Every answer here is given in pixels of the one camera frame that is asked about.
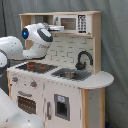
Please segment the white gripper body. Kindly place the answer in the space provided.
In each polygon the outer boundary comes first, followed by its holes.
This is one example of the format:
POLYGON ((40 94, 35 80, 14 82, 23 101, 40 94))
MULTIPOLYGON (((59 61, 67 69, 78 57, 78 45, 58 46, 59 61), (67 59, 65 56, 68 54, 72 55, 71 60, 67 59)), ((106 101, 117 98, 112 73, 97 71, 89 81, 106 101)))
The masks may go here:
POLYGON ((49 25, 49 31, 64 31, 64 26, 57 26, 57 25, 49 25))

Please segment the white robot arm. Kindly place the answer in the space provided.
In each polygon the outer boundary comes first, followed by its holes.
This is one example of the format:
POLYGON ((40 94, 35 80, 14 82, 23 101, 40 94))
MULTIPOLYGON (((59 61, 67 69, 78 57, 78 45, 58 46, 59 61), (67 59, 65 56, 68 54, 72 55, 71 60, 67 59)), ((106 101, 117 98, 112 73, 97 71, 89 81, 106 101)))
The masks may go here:
MULTIPOLYGON (((64 30, 63 26, 37 23, 26 25, 22 37, 33 42, 29 50, 24 50, 21 41, 14 36, 0 38, 0 77, 7 70, 10 60, 43 59, 53 41, 52 31, 64 30)), ((43 120, 17 107, 0 88, 0 128, 44 128, 43 120)))

